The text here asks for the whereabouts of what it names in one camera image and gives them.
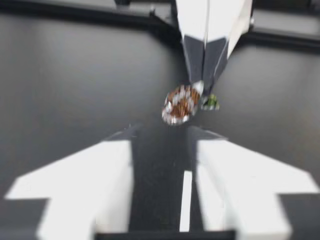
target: black surface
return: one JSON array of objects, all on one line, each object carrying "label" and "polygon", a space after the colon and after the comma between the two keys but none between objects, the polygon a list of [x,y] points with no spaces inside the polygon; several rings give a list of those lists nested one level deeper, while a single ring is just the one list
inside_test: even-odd
[{"label": "black surface", "polygon": [[[134,123],[143,128],[131,231],[179,229],[189,125],[305,169],[320,183],[317,54],[244,45],[215,85],[220,111],[169,127],[161,120],[165,97],[188,82],[182,47],[142,30],[4,14],[0,31],[2,196],[16,177]],[[39,206],[23,208],[36,219]]]},{"label": "black surface", "polygon": [[183,50],[190,83],[202,80],[205,43],[185,35],[183,37]]},{"label": "black surface", "polygon": [[293,229],[290,240],[319,239],[320,194],[284,194],[280,200]]},{"label": "black surface", "polygon": [[227,65],[229,42],[225,37],[205,45],[203,74],[204,89],[210,90]]}]

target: white stripe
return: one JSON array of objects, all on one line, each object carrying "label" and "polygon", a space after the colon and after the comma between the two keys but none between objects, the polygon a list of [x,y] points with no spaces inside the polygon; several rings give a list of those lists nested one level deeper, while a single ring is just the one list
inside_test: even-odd
[{"label": "white stripe", "polygon": [[191,190],[192,172],[184,171],[180,214],[180,232],[189,232],[190,229]]}]

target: black edge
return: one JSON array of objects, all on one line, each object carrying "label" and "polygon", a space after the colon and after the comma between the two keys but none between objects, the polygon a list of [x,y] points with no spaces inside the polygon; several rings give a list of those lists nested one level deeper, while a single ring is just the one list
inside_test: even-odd
[{"label": "black edge", "polygon": [[291,48],[295,50],[320,50],[320,37],[316,35],[287,32],[274,29],[254,27],[244,34],[241,40],[264,44],[271,47]]},{"label": "black edge", "polygon": [[149,12],[135,12],[111,7],[94,7],[55,1],[1,0],[0,11],[14,14],[31,14],[100,24],[123,24],[131,27],[167,28],[168,25]]},{"label": "black edge", "polygon": [[235,240],[234,231],[217,232],[130,232],[96,234],[95,240]]}]

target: black frame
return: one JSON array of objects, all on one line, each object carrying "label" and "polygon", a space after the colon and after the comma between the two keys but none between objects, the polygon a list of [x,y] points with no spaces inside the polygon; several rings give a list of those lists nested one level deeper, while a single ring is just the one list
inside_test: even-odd
[{"label": "black frame", "polygon": [[[130,0],[115,0],[118,4],[129,5]],[[134,0],[134,2],[173,3],[171,0]],[[304,13],[313,13],[313,8],[301,9]],[[93,7],[81,4],[60,3],[50,0],[44,2],[32,0],[0,0],[0,12],[9,14],[37,15],[45,18],[57,18],[71,21],[90,22],[102,25],[117,25],[148,29],[167,36],[173,42],[179,42],[181,35],[176,24],[168,24],[154,11],[134,12],[125,8]],[[300,50],[320,50],[318,36],[271,30],[251,26],[240,42],[254,42],[273,47],[295,48]],[[130,232],[119,234],[97,234],[96,240],[234,240],[234,231],[222,232]]]}]

